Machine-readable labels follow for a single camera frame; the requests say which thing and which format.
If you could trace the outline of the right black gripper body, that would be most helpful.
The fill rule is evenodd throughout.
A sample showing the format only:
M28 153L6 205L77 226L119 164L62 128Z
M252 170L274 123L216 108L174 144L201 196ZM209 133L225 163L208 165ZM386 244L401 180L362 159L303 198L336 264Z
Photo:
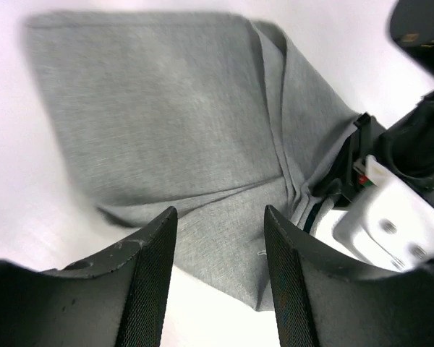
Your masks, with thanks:
M333 197L336 207L347 209L370 184L365 159L372 155L434 207L434 91L389 129L368 113L354 126L329 172L313 186L313 196Z

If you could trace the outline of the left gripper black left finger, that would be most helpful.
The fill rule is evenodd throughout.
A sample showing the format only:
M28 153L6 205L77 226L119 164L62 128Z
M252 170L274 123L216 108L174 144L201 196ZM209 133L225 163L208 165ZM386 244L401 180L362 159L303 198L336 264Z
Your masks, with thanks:
M61 270L0 260L0 346L159 346L177 211Z

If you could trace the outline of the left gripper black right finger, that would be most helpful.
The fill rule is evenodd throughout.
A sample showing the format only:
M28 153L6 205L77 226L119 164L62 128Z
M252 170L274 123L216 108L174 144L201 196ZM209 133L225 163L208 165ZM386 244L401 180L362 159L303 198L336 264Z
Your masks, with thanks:
M282 346L434 346L434 264L395 273L360 262L270 205L264 234Z

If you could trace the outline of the grey cloth napkin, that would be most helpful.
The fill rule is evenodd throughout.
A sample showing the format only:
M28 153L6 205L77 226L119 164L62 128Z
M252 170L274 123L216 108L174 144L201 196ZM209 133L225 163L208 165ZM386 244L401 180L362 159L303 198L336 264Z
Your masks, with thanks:
M286 34L226 13L53 12L24 40L77 187L123 226L175 207L176 266L271 310L265 207L304 225L357 118Z

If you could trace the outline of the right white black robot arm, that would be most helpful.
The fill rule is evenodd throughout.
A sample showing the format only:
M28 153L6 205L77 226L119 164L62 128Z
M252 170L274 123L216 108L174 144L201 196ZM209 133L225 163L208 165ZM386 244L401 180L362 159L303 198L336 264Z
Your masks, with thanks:
M398 1L389 35L409 58L434 76L434 1ZM389 129L368 113L354 126L330 171L311 189L313 196L335 197L337 207L347 208L371 184L365 158L373 155L434 207L434 91Z

